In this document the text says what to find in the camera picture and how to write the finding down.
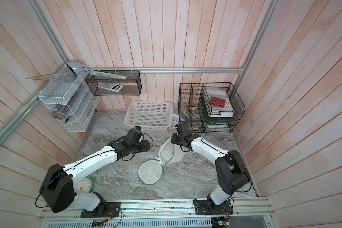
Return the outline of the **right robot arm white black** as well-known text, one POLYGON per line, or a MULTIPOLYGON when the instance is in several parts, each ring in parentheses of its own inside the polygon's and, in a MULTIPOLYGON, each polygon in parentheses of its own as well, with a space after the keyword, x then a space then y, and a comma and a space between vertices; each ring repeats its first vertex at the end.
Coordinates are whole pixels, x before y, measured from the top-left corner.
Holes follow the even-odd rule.
POLYGON ((230 197, 246 184, 251 183, 248 169, 241 154, 227 151, 207 142, 199 134, 189 130, 186 122, 176 124, 177 132, 173 133, 172 144, 181 149, 196 152, 215 165, 218 185, 206 200, 195 199, 193 205, 196 215, 233 214, 234 202, 230 197))

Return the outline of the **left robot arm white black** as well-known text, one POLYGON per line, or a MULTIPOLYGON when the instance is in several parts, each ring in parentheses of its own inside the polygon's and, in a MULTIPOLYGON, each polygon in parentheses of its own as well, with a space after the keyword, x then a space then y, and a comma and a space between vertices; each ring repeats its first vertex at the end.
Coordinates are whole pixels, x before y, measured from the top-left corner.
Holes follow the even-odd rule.
POLYGON ((127 135, 109 142, 98 152, 81 160, 61 166, 52 165, 39 189, 46 206, 53 213, 66 209, 80 209, 93 217, 102 217, 108 212, 106 200, 97 192, 84 192, 75 188, 85 177, 100 168, 124 160, 137 153, 146 153, 154 145, 153 139, 145 139, 140 126, 130 129, 127 135))

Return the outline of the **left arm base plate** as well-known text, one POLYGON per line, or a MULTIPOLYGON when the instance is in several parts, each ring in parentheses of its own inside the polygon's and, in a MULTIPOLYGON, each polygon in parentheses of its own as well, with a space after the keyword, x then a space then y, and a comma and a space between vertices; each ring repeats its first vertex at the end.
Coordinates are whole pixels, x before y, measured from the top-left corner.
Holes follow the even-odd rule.
POLYGON ((81 218, 117 218, 120 215, 121 202, 101 202, 94 211, 81 211, 81 218))

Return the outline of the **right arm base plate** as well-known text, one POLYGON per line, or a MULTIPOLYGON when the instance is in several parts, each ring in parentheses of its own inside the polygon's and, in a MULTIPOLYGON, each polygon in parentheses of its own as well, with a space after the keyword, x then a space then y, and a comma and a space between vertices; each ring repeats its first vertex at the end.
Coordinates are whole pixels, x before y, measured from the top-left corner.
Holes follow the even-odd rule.
POLYGON ((196 215, 232 215, 232 204, 229 200, 224 201, 220 205, 215 205, 212 200, 193 200, 196 215))

